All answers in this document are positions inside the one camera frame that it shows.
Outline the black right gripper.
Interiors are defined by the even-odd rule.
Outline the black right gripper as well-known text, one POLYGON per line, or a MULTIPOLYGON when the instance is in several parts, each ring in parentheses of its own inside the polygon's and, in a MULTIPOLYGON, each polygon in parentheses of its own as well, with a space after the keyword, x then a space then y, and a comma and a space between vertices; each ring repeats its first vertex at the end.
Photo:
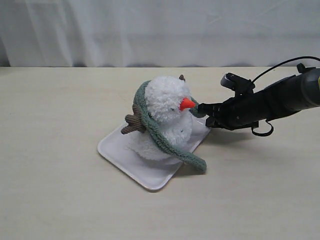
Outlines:
POLYGON ((270 116, 270 94, 261 90, 246 96, 231 97, 222 103, 201 103, 197 106, 197 112, 209 116, 205 120, 208 128, 248 128, 252 123, 270 116))

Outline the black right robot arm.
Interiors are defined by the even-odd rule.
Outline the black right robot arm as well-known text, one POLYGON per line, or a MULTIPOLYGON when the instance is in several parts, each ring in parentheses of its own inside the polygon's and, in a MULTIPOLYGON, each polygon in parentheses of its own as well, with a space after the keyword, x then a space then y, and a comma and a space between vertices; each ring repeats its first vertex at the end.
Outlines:
POLYGON ((220 103, 201 103, 197 112, 207 115, 205 125, 230 131, 259 127, 259 122, 294 115, 320 105, 320 70, 297 66, 298 75, 285 77, 254 92, 255 84, 233 73, 227 73, 220 84, 235 95, 220 103))

